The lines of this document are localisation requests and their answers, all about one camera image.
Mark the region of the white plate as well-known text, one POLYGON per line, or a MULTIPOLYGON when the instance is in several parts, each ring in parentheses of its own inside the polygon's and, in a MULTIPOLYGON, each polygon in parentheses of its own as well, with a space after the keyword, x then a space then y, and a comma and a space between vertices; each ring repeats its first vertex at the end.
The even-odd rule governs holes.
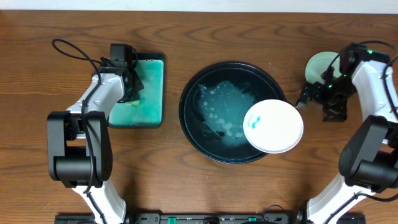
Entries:
POLYGON ((282 100, 264 100, 253 105, 243 120, 248 142, 268 154, 280 154, 293 149, 304 131, 300 113, 282 100))

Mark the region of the green scrubbing sponge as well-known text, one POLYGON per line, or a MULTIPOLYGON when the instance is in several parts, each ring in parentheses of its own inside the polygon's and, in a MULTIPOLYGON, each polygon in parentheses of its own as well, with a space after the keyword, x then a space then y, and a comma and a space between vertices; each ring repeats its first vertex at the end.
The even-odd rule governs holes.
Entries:
POLYGON ((140 103, 140 99, 132 100, 128 102, 130 105, 138 105, 140 103))

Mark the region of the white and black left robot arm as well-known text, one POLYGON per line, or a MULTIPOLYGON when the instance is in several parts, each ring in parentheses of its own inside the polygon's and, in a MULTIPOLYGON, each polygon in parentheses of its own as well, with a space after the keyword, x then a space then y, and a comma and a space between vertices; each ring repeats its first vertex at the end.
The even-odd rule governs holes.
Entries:
POLYGON ((102 58, 82 97, 65 111, 53 111, 47 117, 50 177, 83 198, 95 223, 127 221, 127 203, 111 181, 108 118, 116 104, 142 90, 137 63, 136 57, 102 58))

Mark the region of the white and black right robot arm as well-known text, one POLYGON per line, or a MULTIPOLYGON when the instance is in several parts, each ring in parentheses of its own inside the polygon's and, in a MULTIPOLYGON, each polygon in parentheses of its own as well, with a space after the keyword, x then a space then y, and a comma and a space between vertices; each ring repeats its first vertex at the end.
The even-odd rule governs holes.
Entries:
POLYGON ((352 43, 335 56, 339 77, 329 64, 319 75, 308 78, 296 108, 314 101, 323 107, 324 121, 347 119, 347 101, 358 94, 363 123, 343 148, 338 175, 305 208, 298 210, 295 223, 365 223, 362 215, 347 215, 360 201, 369 198, 393 202, 397 196, 379 197, 397 188, 397 93, 392 66, 397 60, 369 49, 368 41, 352 43))

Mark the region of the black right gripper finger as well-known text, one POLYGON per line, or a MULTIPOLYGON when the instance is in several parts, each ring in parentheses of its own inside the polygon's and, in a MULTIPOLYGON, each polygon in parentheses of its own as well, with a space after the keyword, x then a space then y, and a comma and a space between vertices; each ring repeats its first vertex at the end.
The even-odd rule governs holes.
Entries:
POLYGON ((346 105, 324 105, 323 112, 323 122, 344 122, 347 119, 346 105))
POLYGON ((304 84, 302 91, 300 92, 300 96, 295 103, 295 108, 302 108, 306 106, 312 91, 313 91, 313 84, 311 83, 304 84))

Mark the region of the mint green plate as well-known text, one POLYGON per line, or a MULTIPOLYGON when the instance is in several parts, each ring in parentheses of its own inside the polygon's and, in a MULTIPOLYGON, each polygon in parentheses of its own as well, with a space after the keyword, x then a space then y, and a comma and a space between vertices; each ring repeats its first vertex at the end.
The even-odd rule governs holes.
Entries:
POLYGON ((320 52, 315 54, 307 63, 305 68, 305 79, 308 83, 316 82, 324 84, 322 73, 326 71, 329 64, 337 56, 336 52, 320 52))

